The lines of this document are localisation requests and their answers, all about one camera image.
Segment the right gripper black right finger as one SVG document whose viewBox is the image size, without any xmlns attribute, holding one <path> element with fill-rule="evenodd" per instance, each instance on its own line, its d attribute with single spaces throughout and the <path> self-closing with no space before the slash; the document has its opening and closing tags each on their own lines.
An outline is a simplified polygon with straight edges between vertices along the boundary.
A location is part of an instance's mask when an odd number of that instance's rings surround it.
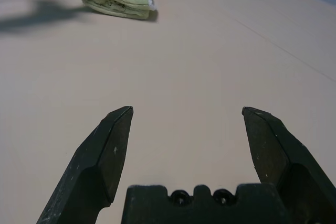
<svg viewBox="0 0 336 224">
<path fill-rule="evenodd" d="M 292 223 L 335 223 L 335 186 L 309 150 L 269 112 L 242 115 L 259 180 L 275 185 Z"/>
</svg>

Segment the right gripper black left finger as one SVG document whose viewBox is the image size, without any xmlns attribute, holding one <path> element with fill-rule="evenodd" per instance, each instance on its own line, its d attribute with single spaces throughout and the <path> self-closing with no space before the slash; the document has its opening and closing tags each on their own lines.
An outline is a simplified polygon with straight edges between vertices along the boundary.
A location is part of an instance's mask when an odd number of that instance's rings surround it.
<svg viewBox="0 0 336 224">
<path fill-rule="evenodd" d="M 38 223 L 96 223 L 113 203 L 124 167 L 133 107 L 110 112 L 76 149 Z"/>
</svg>

